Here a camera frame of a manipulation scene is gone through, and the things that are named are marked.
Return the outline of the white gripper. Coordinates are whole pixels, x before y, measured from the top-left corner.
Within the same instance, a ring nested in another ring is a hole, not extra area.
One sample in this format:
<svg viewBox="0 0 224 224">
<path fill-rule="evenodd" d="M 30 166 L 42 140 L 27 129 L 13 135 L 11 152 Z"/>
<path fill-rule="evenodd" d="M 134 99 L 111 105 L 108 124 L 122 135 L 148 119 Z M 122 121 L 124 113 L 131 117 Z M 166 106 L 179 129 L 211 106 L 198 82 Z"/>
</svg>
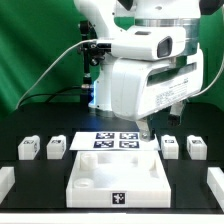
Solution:
<svg viewBox="0 0 224 224">
<path fill-rule="evenodd" d="M 154 62 L 118 59 L 112 70 L 111 107 L 117 117 L 137 121 L 140 139 L 150 142 L 155 131 L 146 117 L 171 106 L 168 124 L 179 126 L 185 102 L 200 91 L 203 82 L 203 53 Z"/>
</svg>

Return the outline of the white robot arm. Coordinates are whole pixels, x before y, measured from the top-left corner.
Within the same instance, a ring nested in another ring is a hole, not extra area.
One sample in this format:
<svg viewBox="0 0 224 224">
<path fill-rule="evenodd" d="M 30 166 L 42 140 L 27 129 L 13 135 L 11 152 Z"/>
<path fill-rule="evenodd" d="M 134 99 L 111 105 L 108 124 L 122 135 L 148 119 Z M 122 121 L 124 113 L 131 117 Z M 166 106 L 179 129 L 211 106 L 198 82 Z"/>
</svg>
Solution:
<svg viewBox="0 0 224 224">
<path fill-rule="evenodd" d="M 150 141 L 148 117 L 171 109 L 179 123 L 184 101 L 200 92 L 200 17 L 224 0 L 74 0 L 96 32 L 90 63 L 100 67 L 89 107 L 133 121 Z"/>
</svg>

